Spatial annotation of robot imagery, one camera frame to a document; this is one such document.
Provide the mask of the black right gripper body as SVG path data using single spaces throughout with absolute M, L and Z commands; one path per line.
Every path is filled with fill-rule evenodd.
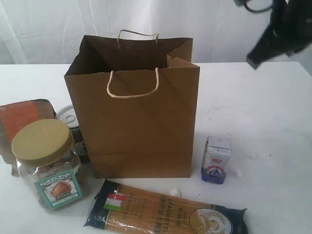
M 312 43 L 312 1 L 274 0 L 270 47 L 275 55 L 293 55 Z

